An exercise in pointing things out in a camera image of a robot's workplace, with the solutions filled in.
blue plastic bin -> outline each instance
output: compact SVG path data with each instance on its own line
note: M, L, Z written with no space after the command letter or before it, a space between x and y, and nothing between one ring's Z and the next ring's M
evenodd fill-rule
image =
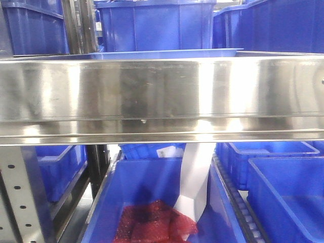
M69 183L86 162L85 147L38 146L37 159L50 202L59 201Z
M1 4L15 55L68 53L59 0L1 0Z
M119 161L108 176L82 243L112 242L124 206L162 199L174 206L179 195L181 159ZM246 243L222 183L211 166L208 205L197 223L191 243Z
M171 50L171 51L143 51L143 52L106 52L92 53L91 59L178 59L178 58L208 58L235 57L240 49L204 49L204 50Z
M219 159L239 190L247 190L248 159L319 156L306 142L235 142L223 145Z
M249 160L248 201L272 243L324 242L324 158Z
M248 51L324 52L324 1L256 0L214 15L213 46Z
M312 146L319 150L320 156L324 156L324 141L313 141Z
M95 1L108 52L210 49L215 4L216 0Z
M185 143L136 143L120 144L126 159L182 157Z

stainless steel shelf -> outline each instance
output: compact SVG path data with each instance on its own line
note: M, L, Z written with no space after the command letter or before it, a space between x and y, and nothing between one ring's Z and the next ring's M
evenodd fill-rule
M324 57L291 55L0 61L0 144L324 139Z

